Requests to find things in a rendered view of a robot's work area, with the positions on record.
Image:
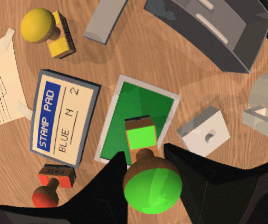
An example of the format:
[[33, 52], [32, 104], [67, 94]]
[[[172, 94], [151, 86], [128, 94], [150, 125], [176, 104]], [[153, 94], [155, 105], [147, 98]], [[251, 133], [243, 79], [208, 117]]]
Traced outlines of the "grey mug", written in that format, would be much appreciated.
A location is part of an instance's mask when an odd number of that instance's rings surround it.
[[268, 73], [262, 73], [251, 87], [242, 124], [268, 137]]

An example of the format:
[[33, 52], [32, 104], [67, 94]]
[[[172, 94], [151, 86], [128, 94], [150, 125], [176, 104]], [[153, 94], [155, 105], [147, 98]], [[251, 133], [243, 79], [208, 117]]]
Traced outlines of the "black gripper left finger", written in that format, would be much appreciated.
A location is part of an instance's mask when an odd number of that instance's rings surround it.
[[125, 152], [118, 152], [65, 204], [58, 208], [0, 205], [0, 224], [127, 224], [126, 172]]

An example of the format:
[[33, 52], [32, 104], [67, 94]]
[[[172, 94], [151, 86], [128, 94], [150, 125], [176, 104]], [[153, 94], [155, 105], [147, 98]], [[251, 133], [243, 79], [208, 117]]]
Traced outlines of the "cream inspection card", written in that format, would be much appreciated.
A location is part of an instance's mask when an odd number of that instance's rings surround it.
[[14, 55], [12, 28], [0, 39], [0, 124], [20, 117], [32, 119], [33, 111], [26, 104]]

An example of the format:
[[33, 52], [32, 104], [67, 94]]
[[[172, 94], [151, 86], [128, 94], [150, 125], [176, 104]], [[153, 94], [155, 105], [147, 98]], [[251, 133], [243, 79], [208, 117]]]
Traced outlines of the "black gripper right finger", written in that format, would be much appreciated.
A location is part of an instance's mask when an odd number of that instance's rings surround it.
[[193, 224], [246, 224], [259, 198], [268, 193], [268, 163], [239, 169], [216, 163], [173, 144], [163, 156], [181, 173], [181, 200]]

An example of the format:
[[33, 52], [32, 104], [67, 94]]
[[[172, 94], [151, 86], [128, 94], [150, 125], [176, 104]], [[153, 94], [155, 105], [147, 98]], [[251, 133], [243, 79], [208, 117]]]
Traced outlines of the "red rubber stamp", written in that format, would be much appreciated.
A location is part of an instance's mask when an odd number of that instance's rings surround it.
[[57, 188], [73, 189], [74, 179], [77, 179], [74, 168], [69, 165], [45, 164], [40, 173], [41, 185], [32, 194], [36, 208], [56, 208], [58, 205]]

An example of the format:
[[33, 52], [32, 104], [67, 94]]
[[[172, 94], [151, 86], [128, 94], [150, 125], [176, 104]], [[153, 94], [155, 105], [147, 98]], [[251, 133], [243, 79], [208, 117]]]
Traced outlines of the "yellow rubber stamp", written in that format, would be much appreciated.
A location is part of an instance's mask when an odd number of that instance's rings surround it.
[[62, 59], [77, 51], [67, 27], [69, 26], [66, 18], [59, 14], [59, 11], [52, 14], [45, 8], [34, 8], [22, 19], [21, 34], [30, 43], [40, 44], [48, 41], [50, 55], [54, 59]]

